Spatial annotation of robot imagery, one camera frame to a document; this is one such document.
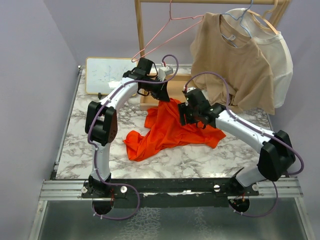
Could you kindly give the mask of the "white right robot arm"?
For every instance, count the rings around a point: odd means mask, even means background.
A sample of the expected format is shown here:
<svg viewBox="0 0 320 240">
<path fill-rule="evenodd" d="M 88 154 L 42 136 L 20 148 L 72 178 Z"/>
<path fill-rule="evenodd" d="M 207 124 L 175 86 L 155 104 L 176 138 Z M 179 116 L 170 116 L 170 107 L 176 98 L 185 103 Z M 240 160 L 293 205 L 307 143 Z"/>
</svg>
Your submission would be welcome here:
<svg viewBox="0 0 320 240">
<path fill-rule="evenodd" d="M 220 103 L 211 105 L 203 92 L 194 87 L 183 91 L 185 102 L 178 104 L 181 125 L 202 123 L 225 131 L 252 147 L 258 154 L 258 163 L 238 170 L 229 180 L 229 189 L 240 196 L 248 186 L 270 180 L 276 182 L 295 162 L 289 135 L 259 128 Z"/>
</svg>

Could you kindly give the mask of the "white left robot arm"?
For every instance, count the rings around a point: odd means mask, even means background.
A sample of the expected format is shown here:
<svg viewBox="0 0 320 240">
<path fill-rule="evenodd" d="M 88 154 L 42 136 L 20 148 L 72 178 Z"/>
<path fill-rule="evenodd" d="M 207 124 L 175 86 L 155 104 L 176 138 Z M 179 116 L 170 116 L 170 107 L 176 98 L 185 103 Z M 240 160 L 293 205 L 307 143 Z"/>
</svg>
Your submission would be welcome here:
<svg viewBox="0 0 320 240">
<path fill-rule="evenodd" d="M 93 148 L 93 160 L 87 189 L 101 198 L 111 190 L 109 160 L 111 142 L 118 132 L 117 111 L 141 89 L 156 100 L 170 100 L 166 77 L 174 72 L 173 68 L 163 62 L 157 74 L 150 76 L 153 64 L 151 60 L 141 58 L 136 67 L 123 73 L 119 85 L 107 97 L 88 105 L 85 132 Z"/>
</svg>

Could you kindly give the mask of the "orange t-shirt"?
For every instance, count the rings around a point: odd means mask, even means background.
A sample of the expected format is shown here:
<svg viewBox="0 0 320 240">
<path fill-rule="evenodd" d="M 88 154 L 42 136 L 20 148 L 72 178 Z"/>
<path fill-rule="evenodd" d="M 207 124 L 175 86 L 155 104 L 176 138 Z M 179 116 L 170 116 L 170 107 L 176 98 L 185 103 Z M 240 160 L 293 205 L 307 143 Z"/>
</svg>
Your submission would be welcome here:
<svg viewBox="0 0 320 240">
<path fill-rule="evenodd" d="M 194 124 L 182 126 L 178 110 L 180 103 L 171 98 L 170 102 L 160 101 L 157 107 L 147 110 L 144 127 L 149 132 L 143 136 L 132 130 L 123 141 L 130 161 L 140 162 L 161 150 L 189 144 L 207 145 L 214 149 L 226 137 L 223 131 L 211 126 L 205 129 Z"/>
</svg>

